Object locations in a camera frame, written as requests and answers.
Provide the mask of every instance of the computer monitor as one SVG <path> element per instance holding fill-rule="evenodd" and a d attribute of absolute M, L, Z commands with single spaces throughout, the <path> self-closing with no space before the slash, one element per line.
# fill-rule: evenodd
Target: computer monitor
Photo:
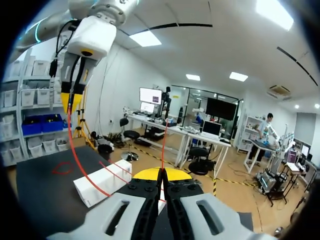
<path fill-rule="evenodd" d="M 142 102 L 140 106 L 140 110 L 143 112 L 153 113 L 155 109 L 155 105 L 152 103 Z"/>
<path fill-rule="evenodd" d="M 220 135 L 221 124 L 212 122 L 212 121 L 204 121 L 202 132 L 210 135 Z"/>
<path fill-rule="evenodd" d="M 161 96 L 161 90 L 140 87 L 141 102 L 161 105 Z"/>
<path fill-rule="evenodd" d="M 307 147 L 306 145 L 302 145 L 302 150 L 301 150 L 302 155 L 307 157 L 308 156 L 308 152 L 309 152 L 309 147 Z"/>

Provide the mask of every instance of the ceiling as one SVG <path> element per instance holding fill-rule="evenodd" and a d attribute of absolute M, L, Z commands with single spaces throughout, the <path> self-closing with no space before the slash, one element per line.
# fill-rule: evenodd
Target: ceiling
<path fill-rule="evenodd" d="M 37 18 L 52 14 L 53 9 L 55 12 L 67 9 L 66 2 L 51 1 Z M 320 83 L 319 69 L 301 34 L 298 18 L 291 15 L 295 22 L 286 31 L 257 14 L 255 5 L 255 0 L 140 0 L 117 31 L 115 41 L 156 67 L 174 85 L 219 89 L 234 93 L 233 96 L 246 90 L 266 95 L 269 87 L 282 85 L 291 91 L 292 101 L 280 104 L 295 111 L 292 106 L 307 105 L 304 99 L 316 98 L 319 89 L 277 47 L 296 58 L 317 83 Z M 166 24 L 205 26 L 154 29 L 152 33 L 162 43 L 158 46 L 140 47 L 129 38 Z M 231 72 L 249 77 L 245 82 L 232 80 L 229 79 Z M 188 80 L 186 74 L 199 75 L 201 81 Z"/>

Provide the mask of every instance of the person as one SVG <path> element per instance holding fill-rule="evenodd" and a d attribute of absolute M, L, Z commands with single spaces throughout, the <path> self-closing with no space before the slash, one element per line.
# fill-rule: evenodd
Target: person
<path fill-rule="evenodd" d="M 263 143 L 265 141 L 267 141 L 267 134 L 265 133 L 266 131 L 266 126 L 272 122 L 272 119 L 274 118 L 274 115 L 272 113 L 269 113 L 267 116 L 267 119 L 262 121 L 259 125 L 259 127 L 257 128 L 257 131 L 259 133 L 259 136 L 257 137 L 257 141 Z M 252 158 L 254 156 L 256 156 L 256 152 L 257 152 L 258 148 L 253 145 L 250 155 L 249 155 L 249 159 L 252 160 Z M 258 157 L 256 158 L 256 164 L 259 166 L 262 157 L 265 155 L 266 151 L 265 150 L 260 150 Z"/>

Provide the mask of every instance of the monitor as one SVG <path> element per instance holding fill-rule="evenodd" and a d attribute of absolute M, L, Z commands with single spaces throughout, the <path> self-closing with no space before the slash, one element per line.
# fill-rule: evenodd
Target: monitor
<path fill-rule="evenodd" d="M 225 120 L 233 120 L 237 105 L 234 103 L 208 98 L 205 113 Z"/>
<path fill-rule="evenodd" d="M 308 156 L 308 152 L 309 152 L 309 147 L 307 147 L 306 145 L 302 145 L 302 150 L 301 150 L 302 155 L 307 157 Z"/>
<path fill-rule="evenodd" d="M 153 113 L 155 109 L 155 105 L 152 103 L 142 102 L 140 106 L 140 110 L 143 112 Z"/>
<path fill-rule="evenodd" d="M 141 102 L 161 105 L 161 95 L 161 90 L 140 87 Z"/>
<path fill-rule="evenodd" d="M 219 123 L 205 121 L 203 124 L 202 132 L 219 136 L 221 127 L 222 126 Z"/>

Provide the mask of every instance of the black mat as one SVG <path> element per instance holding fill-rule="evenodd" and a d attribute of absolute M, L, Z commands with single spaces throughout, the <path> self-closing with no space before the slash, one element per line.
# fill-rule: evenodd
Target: black mat
<path fill-rule="evenodd" d="M 253 231 L 254 225 L 252 222 L 252 214 L 250 212 L 238 212 L 238 214 L 240 216 L 241 224 Z M 174 235 L 168 219 L 167 206 L 163 208 L 156 220 L 151 240 L 174 240 Z"/>
<path fill-rule="evenodd" d="M 76 148 L 76 153 L 87 174 L 102 168 L 99 161 L 109 165 L 103 157 L 88 146 Z M 54 174 L 52 171 L 62 162 Z M 73 180 L 83 177 L 71 150 L 66 150 L 19 162 L 16 167 L 16 185 L 19 203 L 31 223 L 46 237 L 57 232 L 69 232 L 79 227 L 85 219 L 87 208 L 80 199 Z"/>

